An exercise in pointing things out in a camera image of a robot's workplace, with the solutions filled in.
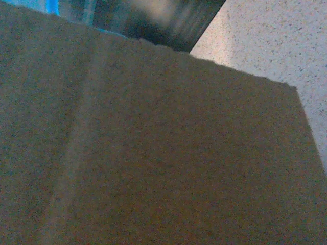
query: blue object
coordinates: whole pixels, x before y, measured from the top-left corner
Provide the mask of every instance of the blue object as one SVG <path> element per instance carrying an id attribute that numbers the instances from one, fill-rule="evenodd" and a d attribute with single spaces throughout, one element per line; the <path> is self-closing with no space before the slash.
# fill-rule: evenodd
<path id="1" fill-rule="evenodd" d="M 33 9 L 35 11 L 44 12 L 45 6 L 42 6 L 40 2 L 45 3 L 45 1 L 37 1 L 37 0 L 2 0 L 6 3 L 15 5 L 15 6 L 24 6 L 29 9 Z"/>
<path id="2" fill-rule="evenodd" d="M 59 16 L 59 1 L 46 0 L 46 11 L 48 14 L 56 14 Z"/>

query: brown cardboard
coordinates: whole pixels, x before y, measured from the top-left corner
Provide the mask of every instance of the brown cardboard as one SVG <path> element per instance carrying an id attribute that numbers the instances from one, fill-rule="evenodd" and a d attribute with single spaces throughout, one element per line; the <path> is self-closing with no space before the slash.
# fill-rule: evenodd
<path id="1" fill-rule="evenodd" d="M 322 244 L 295 87 L 0 3 L 1 244 Z"/>

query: dark object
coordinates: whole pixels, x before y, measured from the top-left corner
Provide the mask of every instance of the dark object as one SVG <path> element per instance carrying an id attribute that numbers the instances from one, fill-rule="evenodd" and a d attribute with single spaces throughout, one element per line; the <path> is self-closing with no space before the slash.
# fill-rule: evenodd
<path id="1" fill-rule="evenodd" d="M 176 51 L 190 52 L 224 2 L 98 0 L 93 25 Z"/>

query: speckled countertop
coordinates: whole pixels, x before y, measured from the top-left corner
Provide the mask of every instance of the speckled countertop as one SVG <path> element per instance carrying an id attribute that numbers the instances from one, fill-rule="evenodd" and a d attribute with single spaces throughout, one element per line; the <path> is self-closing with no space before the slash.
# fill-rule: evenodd
<path id="1" fill-rule="evenodd" d="M 227 0 L 191 55 L 296 86 L 327 173 L 326 0 Z"/>

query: white speckled surface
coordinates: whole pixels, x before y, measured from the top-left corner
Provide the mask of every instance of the white speckled surface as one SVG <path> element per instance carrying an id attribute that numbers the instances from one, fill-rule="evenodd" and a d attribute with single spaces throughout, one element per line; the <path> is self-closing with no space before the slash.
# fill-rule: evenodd
<path id="1" fill-rule="evenodd" d="M 327 173 L 326 0 L 227 0 L 191 55 L 296 86 Z"/>

